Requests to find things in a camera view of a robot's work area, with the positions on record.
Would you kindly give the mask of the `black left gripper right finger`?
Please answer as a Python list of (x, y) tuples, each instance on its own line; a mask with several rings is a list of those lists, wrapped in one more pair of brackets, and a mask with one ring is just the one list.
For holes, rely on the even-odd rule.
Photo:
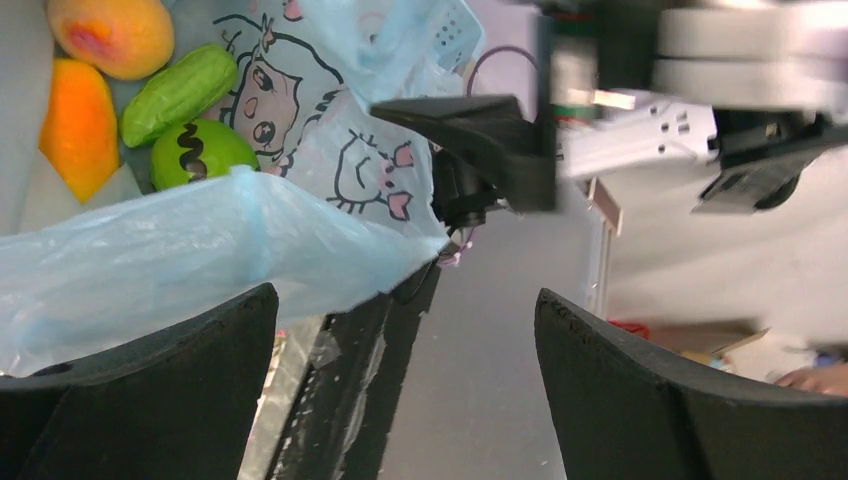
[(542, 289), (535, 344), (570, 479), (843, 479), (847, 401), (694, 362)]

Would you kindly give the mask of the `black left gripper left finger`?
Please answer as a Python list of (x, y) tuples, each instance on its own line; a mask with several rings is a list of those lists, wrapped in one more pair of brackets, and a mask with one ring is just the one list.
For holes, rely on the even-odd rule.
[(5, 479), (234, 479), (269, 367), (262, 284), (103, 352), (1, 380)]

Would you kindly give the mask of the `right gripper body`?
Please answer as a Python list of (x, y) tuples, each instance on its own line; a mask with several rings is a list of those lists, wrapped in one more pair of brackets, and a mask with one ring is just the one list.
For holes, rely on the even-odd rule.
[(546, 2), (536, 29), (557, 179), (647, 165), (717, 176), (712, 142), (847, 142), (843, 1)]

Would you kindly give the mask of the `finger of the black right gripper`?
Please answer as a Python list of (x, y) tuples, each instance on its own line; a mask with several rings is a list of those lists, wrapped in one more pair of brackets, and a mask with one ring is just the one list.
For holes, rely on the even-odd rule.
[(372, 117), (457, 157), (521, 213), (557, 209), (557, 123), (551, 112), (542, 107), (528, 121), (513, 95), (397, 99), (369, 109)]
[(791, 142), (733, 152), (710, 144), (718, 175), (698, 195), (694, 214), (750, 215), (773, 210), (795, 192), (804, 170), (845, 142)]

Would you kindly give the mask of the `light blue cartoon plastic bag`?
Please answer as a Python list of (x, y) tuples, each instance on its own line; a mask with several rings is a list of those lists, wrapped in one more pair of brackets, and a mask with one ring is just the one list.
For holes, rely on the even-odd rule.
[(38, 149), (57, 48), (42, 1), (1, 5), (1, 371), (23, 377), (261, 283), (279, 324), (390, 291), (447, 244), (419, 134), (370, 116), (457, 95), (485, 43), (463, 1), (169, 1), (175, 56), (237, 66), (209, 117), (260, 170), (153, 193), (147, 149), (78, 204)]

